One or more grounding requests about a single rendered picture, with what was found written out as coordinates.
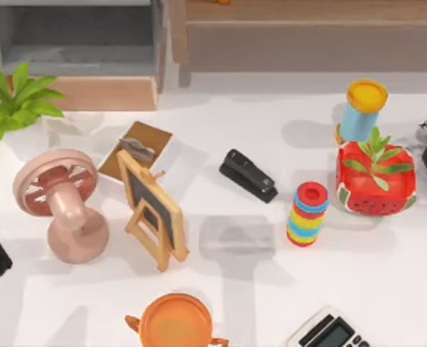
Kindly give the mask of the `black stapler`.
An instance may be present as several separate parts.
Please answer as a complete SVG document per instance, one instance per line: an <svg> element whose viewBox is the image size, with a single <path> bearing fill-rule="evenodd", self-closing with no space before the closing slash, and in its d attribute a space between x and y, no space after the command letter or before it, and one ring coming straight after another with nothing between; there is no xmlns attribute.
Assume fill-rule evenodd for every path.
<svg viewBox="0 0 427 347"><path fill-rule="evenodd" d="M278 194L275 181L237 149L228 151L219 171L262 202L269 203Z"/></svg>

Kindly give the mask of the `wooden framed blackboard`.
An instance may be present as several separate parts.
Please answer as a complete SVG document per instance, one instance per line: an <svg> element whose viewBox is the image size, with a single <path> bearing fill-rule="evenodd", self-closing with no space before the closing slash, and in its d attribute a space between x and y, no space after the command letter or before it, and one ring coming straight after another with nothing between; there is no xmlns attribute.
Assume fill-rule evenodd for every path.
<svg viewBox="0 0 427 347"><path fill-rule="evenodd" d="M181 207L158 184L164 170L153 174L125 150L120 150L116 157L127 202L133 211L125 230L138 238L156 260L158 270L164 272L170 256L183 262L189 254Z"/></svg>

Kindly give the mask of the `brown clipboard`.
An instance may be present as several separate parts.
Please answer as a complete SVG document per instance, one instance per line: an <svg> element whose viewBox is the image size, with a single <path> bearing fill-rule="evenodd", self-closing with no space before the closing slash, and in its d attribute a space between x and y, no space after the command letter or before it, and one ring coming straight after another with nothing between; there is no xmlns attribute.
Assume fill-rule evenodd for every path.
<svg viewBox="0 0 427 347"><path fill-rule="evenodd" d="M123 134L117 136L113 149L98 166L98 172L106 178L121 182L116 156L120 150L127 151L141 167L153 169L172 139L172 133L136 121Z"/></svg>

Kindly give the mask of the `stack of coloured rings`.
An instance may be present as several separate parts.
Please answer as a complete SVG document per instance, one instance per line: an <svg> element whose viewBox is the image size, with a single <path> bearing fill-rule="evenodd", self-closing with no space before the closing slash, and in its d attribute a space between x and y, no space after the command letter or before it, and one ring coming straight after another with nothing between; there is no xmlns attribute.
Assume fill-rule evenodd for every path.
<svg viewBox="0 0 427 347"><path fill-rule="evenodd" d="M327 189L316 181L306 181L294 191L288 219L288 239L299 247L312 245L319 235L329 204Z"/></svg>

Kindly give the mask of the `pale wooden drawer front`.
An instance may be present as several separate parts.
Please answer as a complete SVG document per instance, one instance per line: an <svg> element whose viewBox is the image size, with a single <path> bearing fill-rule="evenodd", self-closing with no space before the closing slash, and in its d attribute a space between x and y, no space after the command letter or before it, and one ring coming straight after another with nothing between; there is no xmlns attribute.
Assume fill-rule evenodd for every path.
<svg viewBox="0 0 427 347"><path fill-rule="evenodd" d="M50 88L65 95L53 101L63 111L154 111L158 102L154 77L62 76Z"/></svg>

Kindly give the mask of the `orange trophy cup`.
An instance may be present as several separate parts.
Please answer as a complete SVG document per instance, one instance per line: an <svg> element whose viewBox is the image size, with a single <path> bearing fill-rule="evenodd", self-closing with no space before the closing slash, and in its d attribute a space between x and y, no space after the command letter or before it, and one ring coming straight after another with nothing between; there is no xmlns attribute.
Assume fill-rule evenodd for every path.
<svg viewBox="0 0 427 347"><path fill-rule="evenodd" d="M166 294L154 300L140 318L125 316L139 335L142 347L229 347L229 340L213 336L206 306L189 294Z"/></svg>

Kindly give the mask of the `pink desk fan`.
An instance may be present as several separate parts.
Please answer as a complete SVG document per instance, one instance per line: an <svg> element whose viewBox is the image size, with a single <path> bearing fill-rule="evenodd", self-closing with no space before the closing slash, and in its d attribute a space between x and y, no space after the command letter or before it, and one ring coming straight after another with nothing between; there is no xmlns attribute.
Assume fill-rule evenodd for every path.
<svg viewBox="0 0 427 347"><path fill-rule="evenodd" d="M85 205L95 191L98 171L79 150L49 150L17 173L13 195L24 212L51 216L48 244L63 262L82 264L99 257L109 239L106 219Z"/></svg>

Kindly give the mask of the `blue cup with yellow lid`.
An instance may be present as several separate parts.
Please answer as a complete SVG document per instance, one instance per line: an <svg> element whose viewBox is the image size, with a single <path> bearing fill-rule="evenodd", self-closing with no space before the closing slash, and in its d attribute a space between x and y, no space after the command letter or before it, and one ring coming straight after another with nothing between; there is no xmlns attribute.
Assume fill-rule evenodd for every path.
<svg viewBox="0 0 427 347"><path fill-rule="evenodd" d="M335 130L337 143L367 141L387 98L387 89L375 80L351 82L346 92L342 121Z"/></svg>

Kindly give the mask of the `red watermelon plant pot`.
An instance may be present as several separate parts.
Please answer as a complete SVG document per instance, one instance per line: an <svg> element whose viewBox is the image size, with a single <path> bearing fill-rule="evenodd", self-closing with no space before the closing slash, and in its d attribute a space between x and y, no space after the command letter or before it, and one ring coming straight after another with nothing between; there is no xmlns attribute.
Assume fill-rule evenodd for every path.
<svg viewBox="0 0 427 347"><path fill-rule="evenodd" d="M341 207L359 215L400 213L416 201L412 154L389 143L377 127L364 142L339 147L336 167L337 199Z"/></svg>

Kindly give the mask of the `wooden open shelf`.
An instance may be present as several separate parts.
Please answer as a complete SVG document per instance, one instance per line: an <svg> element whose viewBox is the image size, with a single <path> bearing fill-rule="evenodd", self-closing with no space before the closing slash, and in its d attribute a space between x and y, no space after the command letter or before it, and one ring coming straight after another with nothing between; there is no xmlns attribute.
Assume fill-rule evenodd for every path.
<svg viewBox="0 0 427 347"><path fill-rule="evenodd" d="M427 0L170 0L165 88L427 93Z"/></svg>

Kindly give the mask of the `white calculator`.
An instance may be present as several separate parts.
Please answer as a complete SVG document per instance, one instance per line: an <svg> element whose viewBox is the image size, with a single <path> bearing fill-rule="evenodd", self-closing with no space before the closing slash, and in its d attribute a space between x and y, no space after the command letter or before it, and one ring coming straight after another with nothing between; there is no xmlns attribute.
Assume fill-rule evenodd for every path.
<svg viewBox="0 0 427 347"><path fill-rule="evenodd" d="M340 310L325 306L308 318L284 347L379 347Z"/></svg>

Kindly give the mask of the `green leafy plant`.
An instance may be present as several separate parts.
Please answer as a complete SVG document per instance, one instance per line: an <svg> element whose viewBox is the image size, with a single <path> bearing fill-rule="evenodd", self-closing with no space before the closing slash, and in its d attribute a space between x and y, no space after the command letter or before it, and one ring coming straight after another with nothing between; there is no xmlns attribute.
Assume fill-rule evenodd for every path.
<svg viewBox="0 0 427 347"><path fill-rule="evenodd" d="M50 88L56 77L31 77L29 73L26 61L15 69L11 80L0 70L0 141L6 133L30 127L42 116L64 116L51 102L65 97Z"/></svg>

